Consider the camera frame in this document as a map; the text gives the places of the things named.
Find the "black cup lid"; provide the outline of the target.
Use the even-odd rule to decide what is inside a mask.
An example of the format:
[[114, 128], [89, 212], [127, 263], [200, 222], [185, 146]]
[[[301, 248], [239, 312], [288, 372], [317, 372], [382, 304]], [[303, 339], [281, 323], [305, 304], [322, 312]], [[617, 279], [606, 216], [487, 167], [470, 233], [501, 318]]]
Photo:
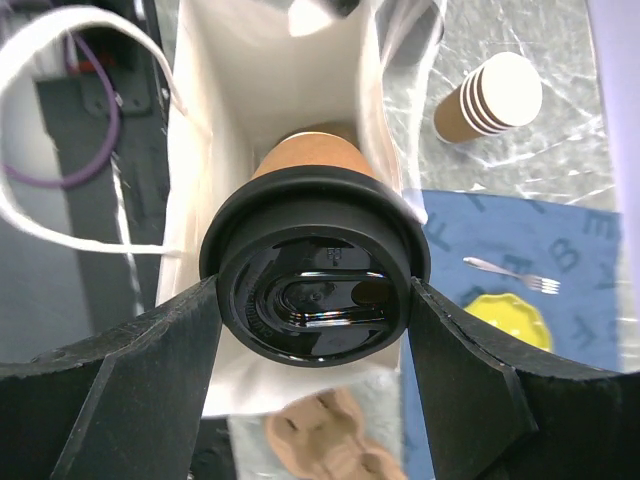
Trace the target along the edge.
[[306, 368], [395, 342], [409, 323], [412, 279], [430, 273], [406, 203], [367, 175], [328, 166], [247, 182], [216, 213], [199, 255], [231, 333], [267, 359]]

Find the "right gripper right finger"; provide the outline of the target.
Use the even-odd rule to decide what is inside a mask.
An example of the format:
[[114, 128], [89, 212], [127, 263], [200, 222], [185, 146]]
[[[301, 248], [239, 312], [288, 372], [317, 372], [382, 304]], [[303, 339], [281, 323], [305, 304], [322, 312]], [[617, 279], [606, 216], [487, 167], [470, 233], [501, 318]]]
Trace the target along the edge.
[[439, 479], [635, 479], [639, 377], [530, 346], [412, 283], [409, 341]]

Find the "light blue paper bag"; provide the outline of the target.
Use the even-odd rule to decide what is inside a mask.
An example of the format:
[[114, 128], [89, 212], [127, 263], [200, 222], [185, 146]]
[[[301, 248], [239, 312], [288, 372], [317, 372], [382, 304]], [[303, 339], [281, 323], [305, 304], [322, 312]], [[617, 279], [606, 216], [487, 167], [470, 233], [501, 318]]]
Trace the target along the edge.
[[[403, 155], [384, 112], [383, 77], [402, 42], [430, 23], [428, 1], [362, 1], [349, 13], [331, 3], [184, 1], [175, 58], [132, 21], [93, 6], [67, 6], [37, 17], [1, 49], [8, 89], [33, 55], [83, 27], [107, 27], [147, 49], [166, 76], [171, 102], [167, 153], [170, 190], [160, 244], [107, 243], [74, 237], [24, 213], [8, 187], [1, 214], [15, 228], [76, 251], [157, 255], [157, 301], [166, 303], [207, 279], [199, 274], [204, 236], [223, 203], [251, 181], [267, 153], [303, 131], [340, 136], [356, 146], [377, 181], [427, 220], [414, 155]], [[400, 361], [402, 335], [386, 348], [333, 367], [281, 364], [244, 346], [222, 322], [203, 413], [207, 417], [279, 410], [311, 394], [357, 380]]]

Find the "stack of brown paper cups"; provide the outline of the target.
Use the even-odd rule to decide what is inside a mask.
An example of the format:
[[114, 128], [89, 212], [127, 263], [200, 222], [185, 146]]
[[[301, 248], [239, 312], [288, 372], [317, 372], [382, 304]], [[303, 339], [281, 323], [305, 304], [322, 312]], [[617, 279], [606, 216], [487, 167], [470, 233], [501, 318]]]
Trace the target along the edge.
[[439, 140], [458, 144], [526, 126], [542, 106], [538, 72], [525, 57], [501, 52], [470, 72], [433, 114]]

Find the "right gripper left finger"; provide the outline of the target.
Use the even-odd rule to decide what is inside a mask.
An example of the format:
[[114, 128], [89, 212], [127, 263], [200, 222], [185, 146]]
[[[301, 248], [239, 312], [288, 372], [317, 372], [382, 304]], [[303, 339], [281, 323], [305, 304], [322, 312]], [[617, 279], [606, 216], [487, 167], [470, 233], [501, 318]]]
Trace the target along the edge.
[[204, 280], [98, 336], [1, 367], [5, 479], [184, 479], [222, 322]]

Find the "single brown paper cup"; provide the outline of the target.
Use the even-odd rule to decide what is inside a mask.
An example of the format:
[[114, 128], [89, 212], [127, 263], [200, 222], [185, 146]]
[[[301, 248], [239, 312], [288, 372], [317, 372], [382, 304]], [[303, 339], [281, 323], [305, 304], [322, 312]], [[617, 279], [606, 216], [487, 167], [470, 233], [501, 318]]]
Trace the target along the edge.
[[378, 179], [356, 146], [340, 136], [320, 131], [303, 131], [280, 141], [267, 153], [251, 179], [302, 166], [336, 167]]

